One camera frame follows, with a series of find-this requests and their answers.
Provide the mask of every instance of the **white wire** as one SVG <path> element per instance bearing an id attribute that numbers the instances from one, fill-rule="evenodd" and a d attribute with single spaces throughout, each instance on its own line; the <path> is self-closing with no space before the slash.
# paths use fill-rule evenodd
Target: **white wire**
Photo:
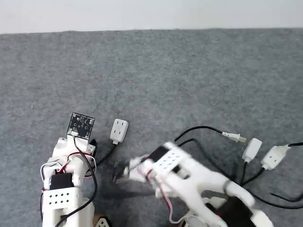
<path id="1" fill-rule="evenodd" d="M 92 158 L 94 160 L 94 164 L 95 164 L 95 170 L 94 170 L 94 174 L 96 174 L 96 170 L 97 170 L 97 163 L 96 163 L 96 159 L 91 155 L 91 154 L 87 154 L 87 153 L 83 153 L 84 155 L 87 155 L 88 157 Z"/>
<path id="2" fill-rule="evenodd" d="M 53 162 L 46 162 L 46 163 L 44 163 L 44 164 L 40 167 L 40 175 L 41 175 L 42 181 L 44 181 L 44 179 L 43 179 L 44 173 L 42 172 L 42 171 L 43 171 L 43 167 L 46 166 L 46 165 L 49 165 L 49 164 L 58 164 L 58 165 L 60 165 L 60 166 L 62 167 L 62 164 L 61 164 L 60 162 L 58 162 L 58 161 L 53 161 Z"/>
<path id="3" fill-rule="evenodd" d="M 157 179 L 150 178 L 149 175 L 147 176 L 147 179 L 148 179 L 148 181 L 155 180 L 157 186 L 159 187 L 159 189 L 161 191 L 161 194 L 162 194 L 164 200 L 166 201 L 167 206 L 169 207 L 169 221 L 170 221 L 171 224 L 179 224 L 182 220 L 184 220 L 185 218 L 189 218 L 189 217 L 195 217 L 195 218 L 199 219 L 199 221 L 201 221 L 202 223 L 204 223 L 198 216 L 195 216 L 195 215 L 184 215 L 178 221 L 174 221 L 172 219 L 173 206 L 171 204 L 171 201 L 170 201 L 169 197 L 164 193 L 164 191 L 163 191 L 162 187 L 160 186 L 159 182 L 157 181 Z"/>
<path id="4" fill-rule="evenodd" d="M 96 170 L 97 170 L 97 163 L 96 163 L 96 160 L 93 156 L 89 155 L 90 158 L 92 158 L 94 160 L 94 163 L 95 163 L 95 170 L 94 170 L 94 174 L 96 174 Z"/>

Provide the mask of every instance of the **white plastic bracket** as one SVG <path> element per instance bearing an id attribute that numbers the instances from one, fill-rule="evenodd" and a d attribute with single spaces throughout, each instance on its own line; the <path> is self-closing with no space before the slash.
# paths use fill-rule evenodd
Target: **white plastic bracket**
<path id="1" fill-rule="evenodd" d="M 171 142 L 165 143 L 164 147 L 169 149 L 169 151 L 153 164 L 153 169 L 162 176 L 166 176 L 179 163 L 187 158 L 190 158 L 188 153 L 184 152 Z"/>
<path id="2" fill-rule="evenodd" d="M 79 188 L 48 190 L 43 194 L 43 213 L 47 210 L 79 207 L 82 203 L 82 192 Z"/>

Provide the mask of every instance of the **white wall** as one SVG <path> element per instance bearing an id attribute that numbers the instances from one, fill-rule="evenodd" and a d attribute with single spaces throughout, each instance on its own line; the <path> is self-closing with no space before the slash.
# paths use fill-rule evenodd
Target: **white wall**
<path id="1" fill-rule="evenodd" d="M 303 0 L 0 0 L 0 33 L 303 27 Z"/>

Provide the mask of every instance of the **black cable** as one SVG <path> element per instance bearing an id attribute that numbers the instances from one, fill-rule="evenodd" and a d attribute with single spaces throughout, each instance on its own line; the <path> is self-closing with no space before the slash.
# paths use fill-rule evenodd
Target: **black cable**
<path id="1" fill-rule="evenodd" d="M 116 146 L 116 144 L 113 144 L 111 150 L 100 161 L 97 162 L 96 166 L 101 165 L 106 159 L 108 159 L 108 157 L 114 152 Z"/>
<path id="2" fill-rule="evenodd" d="M 183 133 L 181 133 L 178 137 L 175 138 L 175 142 L 180 139 L 182 136 L 184 136 L 186 133 L 188 133 L 189 131 L 192 131 L 192 130 L 196 130 L 196 129 L 210 129 L 210 130 L 213 130 L 213 131 L 216 131 L 217 133 L 219 134 L 222 134 L 223 132 L 219 129 L 216 129 L 216 128 L 213 128 L 213 127 L 210 127 L 210 126 L 196 126 L 196 127 L 193 127 L 193 128 L 190 128 L 190 129 L 187 129 L 185 130 Z"/>
<path id="3" fill-rule="evenodd" d="M 238 169 L 239 169 L 239 164 L 237 161 L 234 161 L 233 166 L 232 166 L 231 181 L 237 182 Z"/>
<path id="4" fill-rule="evenodd" d="M 298 146 L 303 146 L 303 142 L 300 142 L 300 143 L 291 143 L 291 144 L 288 144 L 288 146 L 291 148 L 291 147 L 298 147 Z"/>
<path id="5" fill-rule="evenodd" d="M 271 193 L 271 192 L 269 194 L 271 194 L 271 195 L 273 195 L 277 198 L 280 198 L 282 200 L 285 200 L 287 202 L 299 202 L 299 201 L 303 200 L 303 193 L 301 195 L 299 195 L 298 197 L 294 198 L 294 199 L 288 199 L 288 198 L 285 198 L 281 195 L 277 195 L 277 194 L 274 194 L 274 193 Z"/>
<path id="6" fill-rule="evenodd" d="M 96 176 L 95 176 L 95 173 L 94 171 L 92 170 L 91 166 L 90 166 L 90 163 L 89 161 L 87 160 L 87 158 L 85 157 L 85 155 L 83 154 L 83 152 L 77 147 L 77 144 L 76 144 L 76 138 L 73 137 L 74 139 L 74 144 L 75 144 L 75 147 L 76 149 L 79 151 L 79 153 L 81 154 L 81 156 L 84 158 L 84 161 L 86 162 L 90 172 L 91 172 L 91 175 L 93 177 L 93 180 L 94 180 L 94 185 L 95 185 L 95 188 L 94 188 L 94 193 L 93 195 L 91 196 L 91 198 L 86 202 L 84 203 L 82 206 L 80 206 L 79 208 L 75 209 L 74 211 L 72 211 L 71 213 L 69 213 L 68 215 L 65 215 L 58 223 L 57 225 L 55 225 L 55 227 L 59 227 L 67 218 L 69 218 L 71 215 L 77 213 L 78 211 L 84 209 L 85 207 L 87 207 L 92 201 L 93 199 L 96 197 L 96 194 L 97 194 L 97 190 L 98 190 L 98 184 L 97 184 L 97 180 L 96 180 Z"/>
<path id="7" fill-rule="evenodd" d="M 93 139 L 89 144 L 95 146 L 94 153 L 92 154 L 92 156 L 95 157 L 98 150 L 98 143 L 95 139 Z"/>
<path id="8" fill-rule="evenodd" d="M 283 206 L 283 205 L 279 205 L 279 204 L 274 204 L 274 203 L 268 202 L 268 201 L 266 201 L 266 200 L 258 197 L 256 194 L 254 194 L 250 190 L 247 190 L 247 191 L 250 194 L 252 194 L 254 197 L 256 197 L 258 200 L 260 200 L 261 202 L 264 202 L 265 204 L 273 206 L 273 207 L 282 208 L 282 209 L 288 209 L 288 210 L 298 210 L 298 209 L 302 209 L 303 208 L 303 205 L 289 207 L 289 206 Z"/>
<path id="9" fill-rule="evenodd" d="M 247 181 L 245 181 L 245 182 L 243 182 L 242 184 L 240 184 L 240 186 L 243 187 L 243 186 L 247 185 L 248 183 L 250 183 L 250 182 L 256 180 L 259 176 L 262 175 L 262 173 L 264 173 L 264 171 L 265 171 L 265 168 L 261 168 L 261 169 L 259 170 L 259 172 L 258 172 L 256 175 L 254 175 L 253 177 L 251 177 L 251 178 L 248 179 Z"/>
<path id="10" fill-rule="evenodd" d="M 244 182 L 247 163 L 248 162 L 244 162 L 243 173 L 242 173 L 242 178 L 241 178 L 241 181 L 240 181 L 240 185 L 243 185 L 243 182 Z"/>
<path id="11" fill-rule="evenodd" d="M 231 176 L 229 174 L 227 174 L 223 169 L 221 169 L 210 157 L 209 155 L 205 152 L 204 147 L 202 146 L 202 144 L 196 140 L 195 138 L 191 138 L 189 140 L 186 140 L 182 143 L 180 143 L 178 146 L 181 147 L 184 144 L 187 144 L 189 142 L 195 142 L 196 146 L 199 148 L 199 150 L 201 151 L 201 153 L 203 154 L 204 158 L 207 159 L 217 170 L 219 170 L 224 176 L 226 176 L 228 179 L 231 179 Z"/>
<path id="12" fill-rule="evenodd" d="M 40 196 L 40 217 L 41 217 L 41 221 L 43 221 L 42 198 L 43 198 L 43 193 L 41 193 L 41 196 Z"/>

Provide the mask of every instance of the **white electrical plug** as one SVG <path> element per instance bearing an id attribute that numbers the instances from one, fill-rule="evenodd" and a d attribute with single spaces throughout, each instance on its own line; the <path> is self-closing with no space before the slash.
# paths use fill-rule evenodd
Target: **white electrical plug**
<path id="1" fill-rule="evenodd" d="M 112 131 L 110 133 L 110 139 L 114 144 L 123 142 L 128 128 L 128 122 L 121 119 L 115 119 Z"/>
<path id="2" fill-rule="evenodd" d="M 241 142 L 241 143 L 245 143 L 246 142 L 246 138 L 242 137 L 240 134 L 235 134 L 235 133 L 228 133 L 228 132 L 222 132 L 222 135 L 237 142 Z"/>
<path id="3" fill-rule="evenodd" d="M 290 147 L 288 145 L 273 146 L 262 159 L 262 167 L 267 170 L 274 169 L 283 160 L 289 149 Z"/>
<path id="4" fill-rule="evenodd" d="M 252 138 L 242 155 L 243 160 L 247 163 L 253 160 L 260 150 L 261 145 L 262 141 L 257 138 Z"/>

